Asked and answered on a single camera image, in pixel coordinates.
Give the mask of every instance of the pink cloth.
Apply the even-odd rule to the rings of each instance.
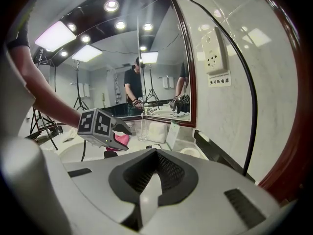
[[[119,136],[116,134],[115,139],[119,141],[120,143],[127,145],[129,142],[129,135],[125,134],[125,135]],[[107,151],[118,151],[118,149],[107,147]]]

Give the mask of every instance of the electrical outlet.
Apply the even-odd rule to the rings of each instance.
[[[217,27],[207,33],[202,39],[205,56],[205,69],[209,75],[216,75],[227,71],[227,51],[222,34]]]

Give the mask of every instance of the clear glass cup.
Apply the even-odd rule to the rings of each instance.
[[[147,140],[147,136],[148,136],[148,130],[147,128],[136,128],[136,136],[138,138],[139,141],[145,141]]]

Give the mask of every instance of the tiled wall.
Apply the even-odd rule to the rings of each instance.
[[[251,96],[239,58],[226,40],[231,86],[209,88],[201,38],[215,24],[196,5],[177,0],[196,60],[197,128],[244,165],[251,127]],[[297,73],[289,40],[265,0],[195,0],[222,24],[242,51],[258,96],[258,126],[248,173],[262,180],[280,156],[293,124]],[[210,28],[203,30],[202,25]]]

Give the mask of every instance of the white sink basin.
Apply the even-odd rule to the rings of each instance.
[[[63,163],[80,162],[84,150],[84,143],[77,143],[66,148],[61,154],[60,159]],[[86,143],[86,152],[84,161],[103,159],[105,151],[104,147]]]

